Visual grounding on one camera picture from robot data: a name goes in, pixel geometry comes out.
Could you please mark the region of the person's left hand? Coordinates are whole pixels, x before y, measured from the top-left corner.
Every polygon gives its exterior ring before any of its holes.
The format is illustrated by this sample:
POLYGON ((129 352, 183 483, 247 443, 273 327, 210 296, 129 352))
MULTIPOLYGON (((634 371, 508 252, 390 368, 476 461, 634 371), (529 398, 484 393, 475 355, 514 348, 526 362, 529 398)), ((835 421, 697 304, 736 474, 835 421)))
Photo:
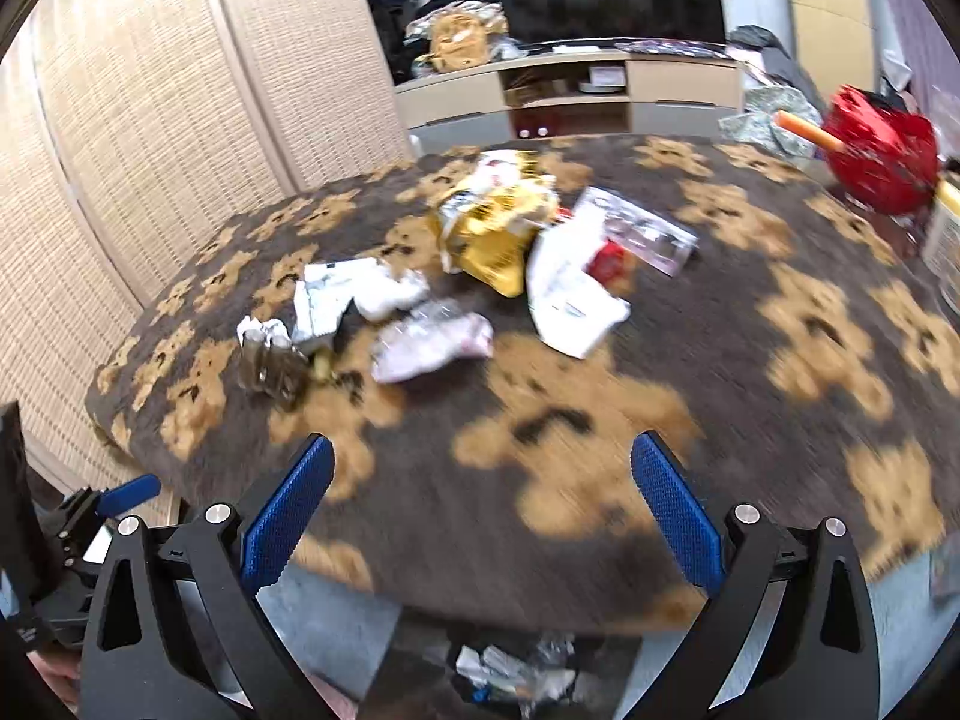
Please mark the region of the person's left hand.
POLYGON ((80 704, 80 655, 65 649, 44 649, 28 653, 34 665, 53 694, 64 702, 71 712, 80 704))

